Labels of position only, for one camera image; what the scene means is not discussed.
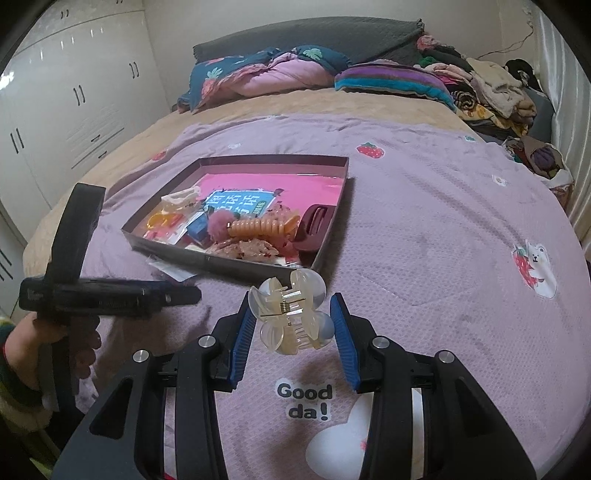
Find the left hand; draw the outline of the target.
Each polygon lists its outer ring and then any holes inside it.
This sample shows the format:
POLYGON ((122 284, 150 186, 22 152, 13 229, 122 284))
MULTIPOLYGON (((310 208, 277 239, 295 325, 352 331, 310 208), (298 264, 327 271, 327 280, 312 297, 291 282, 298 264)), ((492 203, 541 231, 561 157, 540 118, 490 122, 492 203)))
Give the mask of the left hand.
MULTIPOLYGON (((84 380, 91 374, 96 351, 101 347, 101 338, 96 331, 98 320, 82 318, 78 322, 82 324, 82 328, 74 335, 77 350, 70 363, 73 373, 84 380)), ((66 326, 40 318, 36 313, 29 313, 8 334, 3 347, 4 357, 10 369, 26 387, 39 390, 39 349, 42 345, 62 340, 68 334, 66 326)))

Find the left forearm striped sleeve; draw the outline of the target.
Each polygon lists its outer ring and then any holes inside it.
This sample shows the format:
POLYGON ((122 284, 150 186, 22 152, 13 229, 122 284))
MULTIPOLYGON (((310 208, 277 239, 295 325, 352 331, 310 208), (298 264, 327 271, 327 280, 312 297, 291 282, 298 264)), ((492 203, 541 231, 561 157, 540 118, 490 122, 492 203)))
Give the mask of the left forearm striped sleeve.
POLYGON ((7 442, 21 441, 27 459, 49 468, 59 455, 46 432, 52 413, 43 407, 41 393, 26 386, 8 364, 5 343, 14 328, 1 319, 1 418, 8 429, 7 442))

